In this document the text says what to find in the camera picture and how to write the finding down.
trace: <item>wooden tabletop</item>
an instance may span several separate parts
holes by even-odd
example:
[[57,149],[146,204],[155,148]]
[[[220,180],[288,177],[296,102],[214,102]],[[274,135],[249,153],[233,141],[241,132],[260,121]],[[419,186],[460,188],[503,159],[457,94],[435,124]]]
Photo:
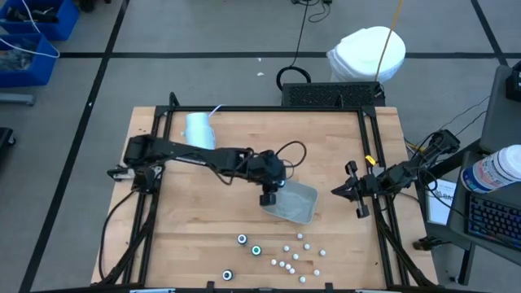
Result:
[[[136,107],[128,137],[149,133],[153,107]],[[187,112],[175,112],[170,140],[185,142]],[[407,160],[403,133],[397,111],[377,108],[380,136],[387,165]],[[285,143],[300,140],[308,148],[305,162],[295,170],[294,180],[318,190],[313,222],[298,225],[265,213],[258,204],[261,189],[235,180],[223,185],[209,169],[168,162],[160,192],[160,203],[147,274],[148,287],[204,287],[215,281],[216,287],[320,288],[333,282],[336,289],[384,288],[383,268],[374,218],[357,219],[355,203],[335,196],[331,189],[347,179],[344,165],[355,160],[365,166],[357,115],[347,112],[217,112],[211,119],[218,147],[252,147],[255,151],[277,150]],[[375,154],[369,120],[366,120]],[[302,156],[299,146],[280,154],[296,162]],[[359,175],[365,168],[359,168]],[[111,208],[129,193],[130,181],[115,184]],[[414,188],[404,190],[416,196]],[[122,205],[108,227],[104,251],[104,272],[120,259],[128,246],[137,196]],[[436,272],[428,251],[415,251],[416,241],[426,235],[418,203],[398,196],[396,213],[405,250],[414,263],[434,283]],[[296,239],[297,233],[304,241]],[[248,247],[237,244],[238,234],[247,234]],[[311,249],[305,251],[304,243]],[[260,245],[262,255],[252,256],[251,245]],[[282,247],[290,246],[289,252]],[[318,255],[319,249],[326,256]],[[399,283],[396,257],[389,246],[395,283]],[[292,260],[291,254],[300,258]],[[290,263],[296,274],[273,267],[272,259]],[[133,280],[137,280],[141,252],[136,253]],[[225,269],[236,276],[222,280]],[[316,277],[313,270],[319,269]],[[299,283],[299,276],[306,283]],[[93,282],[99,280],[94,270]]]

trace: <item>yellow tag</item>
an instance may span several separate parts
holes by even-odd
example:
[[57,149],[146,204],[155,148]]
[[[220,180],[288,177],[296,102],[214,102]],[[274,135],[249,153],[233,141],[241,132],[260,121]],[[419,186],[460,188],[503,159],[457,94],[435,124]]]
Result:
[[370,155],[366,155],[366,160],[367,160],[370,164],[372,164],[373,166],[376,165],[376,161],[373,159],[372,156],[370,156]]

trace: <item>gray floor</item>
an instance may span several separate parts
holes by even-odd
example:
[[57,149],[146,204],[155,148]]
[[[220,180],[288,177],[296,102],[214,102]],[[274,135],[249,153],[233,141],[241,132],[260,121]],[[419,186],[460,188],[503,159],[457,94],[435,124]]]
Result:
[[[336,0],[331,15],[306,23],[301,50],[325,52],[340,38],[375,25],[390,25],[398,0]],[[504,52],[521,52],[512,24],[519,0],[479,0]],[[104,52],[121,0],[99,2],[81,14],[62,52]],[[311,7],[310,11],[319,11]],[[131,0],[115,52],[293,51],[304,7],[282,0]],[[405,1],[396,32],[408,52],[493,53],[467,0]],[[18,144],[0,169],[0,284],[18,291],[28,260],[68,156],[101,59],[60,59],[45,87],[2,92],[37,96],[34,107],[0,105],[0,125],[15,130]],[[510,65],[517,60],[509,59]],[[175,91],[183,105],[278,105],[274,79],[285,58],[110,59],[33,290],[86,286],[113,182],[105,175],[120,158],[135,106],[165,104]],[[298,59],[313,81],[328,81],[327,59]],[[405,136],[420,141],[490,92],[497,59],[407,59],[385,85],[387,105],[398,107]],[[285,81],[301,82],[291,75]],[[482,105],[449,128],[458,131]],[[477,139],[483,119],[461,134]],[[441,284],[458,270],[462,252],[451,245],[434,252]],[[471,284],[479,291],[516,291],[521,268],[487,251],[476,252]]]

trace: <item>blue crate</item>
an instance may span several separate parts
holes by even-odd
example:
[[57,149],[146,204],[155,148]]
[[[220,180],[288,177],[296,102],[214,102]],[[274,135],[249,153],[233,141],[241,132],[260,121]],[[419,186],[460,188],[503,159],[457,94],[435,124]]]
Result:
[[[56,51],[40,33],[26,33],[18,35],[0,35],[0,38],[12,45],[23,43],[23,39],[30,40],[38,44],[36,52],[48,55],[56,55]],[[0,50],[16,50],[11,49],[6,44],[0,42]],[[49,82],[52,69],[55,66],[56,59],[34,55],[31,65],[26,70],[0,70],[0,87],[16,87],[31,85],[46,85]]]
[[[80,12],[72,3],[72,0],[25,0],[29,9],[32,4],[43,4],[50,5],[53,7],[59,7],[58,17],[59,22],[57,24],[46,24],[36,22],[36,26],[46,36],[47,40],[50,41],[65,41],[71,33],[74,25],[78,20]],[[21,0],[6,0],[6,3],[0,9],[0,26],[3,27],[9,33],[35,33],[35,29],[30,22],[15,22],[5,21],[9,7],[15,7],[21,11],[26,11],[25,6]]]

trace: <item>bottle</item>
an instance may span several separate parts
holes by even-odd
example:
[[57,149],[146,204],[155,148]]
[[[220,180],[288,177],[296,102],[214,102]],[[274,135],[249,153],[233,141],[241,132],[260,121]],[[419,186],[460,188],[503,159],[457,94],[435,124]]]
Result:
[[469,191],[486,194],[521,181],[521,145],[503,148],[461,174],[462,184]]

